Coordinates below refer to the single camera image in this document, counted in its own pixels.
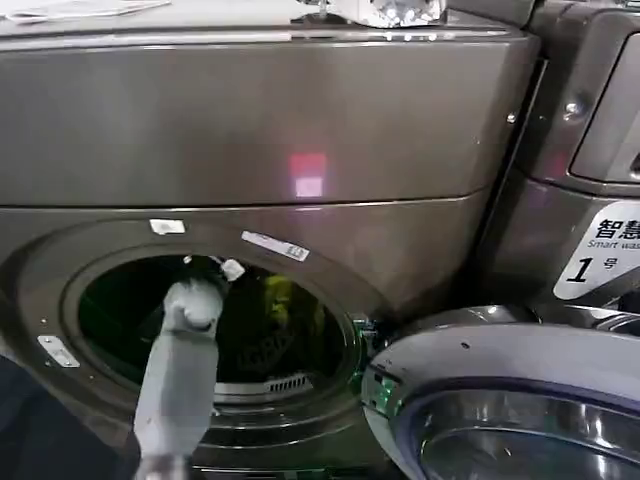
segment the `number 1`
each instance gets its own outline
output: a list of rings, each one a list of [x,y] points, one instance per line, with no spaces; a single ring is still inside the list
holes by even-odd
[[[578,274],[573,278],[567,278],[567,282],[584,283],[587,281],[587,279],[584,278],[584,274],[587,272],[587,268],[589,268],[589,265],[591,265],[591,262],[593,262],[593,258],[591,257],[581,258],[579,261],[582,264],[582,266],[580,267],[580,270],[578,270]]]

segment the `white sign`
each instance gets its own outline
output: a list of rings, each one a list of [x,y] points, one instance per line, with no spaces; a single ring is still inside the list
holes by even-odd
[[[222,270],[222,273],[229,282],[235,282],[242,275],[244,275],[244,272],[246,272],[245,268],[240,264],[240,262],[233,258],[225,260],[225,262],[220,265],[220,270]]]
[[[280,240],[276,240],[275,238],[271,238],[260,233],[245,231],[242,232],[242,239],[298,262],[304,262],[309,256],[309,250],[306,248],[294,245],[293,243],[281,242]]]
[[[162,218],[152,218],[149,220],[151,230],[158,235],[167,235],[169,233],[184,233],[187,229],[182,220],[165,220]]]
[[[562,300],[579,298],[640,267],[640,202],[621,201],[600,210],[556,282]]]

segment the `front-loading washing machine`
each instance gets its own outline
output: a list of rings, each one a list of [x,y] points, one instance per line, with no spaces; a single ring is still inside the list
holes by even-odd
[[[543,73],[477,253],[480,297],[628,306],[640,285],[637,9],[548,2],[530,30]]]
[[[0,24],[0,328],[111,445],[166,289],[197,270],[229,293],[195,463],[384,461],[361,367],[380,332],[448,304],[538,41],[457,11],[379,29],[317,9]]]

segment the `metal top panel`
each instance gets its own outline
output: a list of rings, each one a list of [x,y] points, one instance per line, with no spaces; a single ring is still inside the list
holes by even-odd
[[[495,18],[518,27],[529,23],[537,0],[449,0],[455,9]]]
[[[257,43],[205,32],[202,45],[173,32],[166,45],[51,39],[53,50],[3,53],[0,204],[369,201],[490,185],[535,39],[375,32]]]

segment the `barcode sticker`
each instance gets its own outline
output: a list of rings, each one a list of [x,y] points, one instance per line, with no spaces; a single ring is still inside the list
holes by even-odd
[[[242,232],[242,239],[272,252],[279,253],[298,262],[304,262],[309,256],[309,250],[293,243],[282,242],[261,233]]]

